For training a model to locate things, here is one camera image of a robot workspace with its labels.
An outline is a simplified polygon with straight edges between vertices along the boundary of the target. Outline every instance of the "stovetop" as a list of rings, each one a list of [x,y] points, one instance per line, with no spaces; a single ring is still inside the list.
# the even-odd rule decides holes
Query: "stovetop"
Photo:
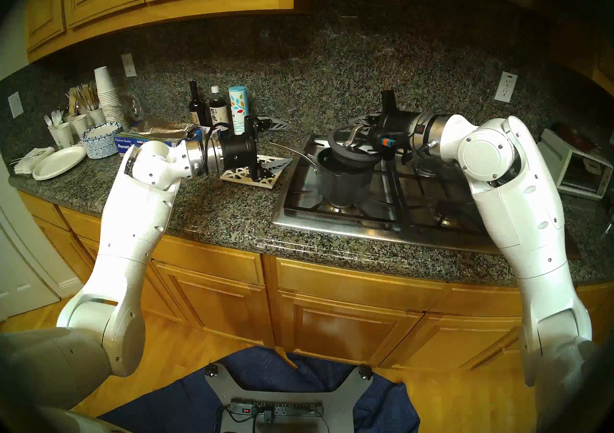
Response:
[[[304,154],[316,156],[325,137],[305,140]],[[316,171],[296,157],[277,199],[273,224],[320,233],[392,241],[447,250],[500,254],[490,239],[458,163],[401,155],[375,166],[370,198],[349,207],[323,200]],[[580,252],[566,232],[569,259]]]

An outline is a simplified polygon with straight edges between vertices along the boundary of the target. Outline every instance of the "leaf patterned canister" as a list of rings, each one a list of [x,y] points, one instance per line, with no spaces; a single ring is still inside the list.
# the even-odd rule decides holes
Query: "leaf patterned canister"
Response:
[[[249,115],[248,89],[245,86],[231,86],[228,89],[230,109],[232,110],[232,127],[235,134],[245,132],[245,116]]]

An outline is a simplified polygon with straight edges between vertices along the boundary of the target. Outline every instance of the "granite backsplash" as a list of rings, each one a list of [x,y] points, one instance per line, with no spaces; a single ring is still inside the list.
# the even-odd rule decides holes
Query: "granite backsplash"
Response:
[[[614,99],[548,60],[551,27],[528,11],[502,0],[313,0],[312,9],[143,27],[43,58],[0,81],[2,156],[52,144],[42,115],[103,65],[146,115],[172,121],[189,121],[190,79],[203,96],[212,84],[224,94],[243,84],[253,113],[307,133],[379,110],[381,89],[394,88],[402,109],[474,124],[514,114],[535,137],[572,122],[612,156]],[[132,53],[136,78],[125,77],[121,53]],[[509,104],[493,100],[502,70],[519,75]],[[6,98],[15,91],[25,113],[13,119]]]

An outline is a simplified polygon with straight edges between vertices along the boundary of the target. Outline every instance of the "kitchen counter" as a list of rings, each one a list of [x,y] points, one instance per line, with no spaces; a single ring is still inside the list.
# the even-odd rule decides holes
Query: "kitchen counter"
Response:
[[[288,157],[266,144],[283,141],[299,147],[305,134],[270,133],[259,141],[259,153]],[[121,156],[85,158],[75,168],[47,181],[11,175],[16,189],[54,204],[100,217]],[[166,234],[239,250],[273,254],[299,261],[428,280],[515,286],[502,256],[435,250],[420,246],[344,238],[276,227],[271,223],[277,195],[288,169],[273,189],[219,180],[218,176],[183,181]],[[570,261],[574,284],[614,280],[614,235],[601,239],[607,225],[603,204],[563,195],[566,226],[582,261]],[[128,210],[138,210],[126,200]]]

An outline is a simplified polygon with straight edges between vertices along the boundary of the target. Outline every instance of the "pot handle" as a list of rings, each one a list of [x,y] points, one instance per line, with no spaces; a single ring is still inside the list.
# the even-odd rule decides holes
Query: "pot handle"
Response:
[[[288,146],[284,146],[283,144],[279,144],[279,143],[276,143],[276,142],[269,142],[269,144],[272,145],[272,146],[281,147],[282,149],[286,149],[287,151],[294,152],[295,154],[298,154],[302,158],[307,159],[307,161],[309,161],[309,163],[311,165],[313,165],[314,169],[316,169],[316,172],[318,171],[318,165],[313,160],[311,160],[311,158],[309,158],[308,156],[306,156],[302,152],[299,152],[296,149],[289,148]]]

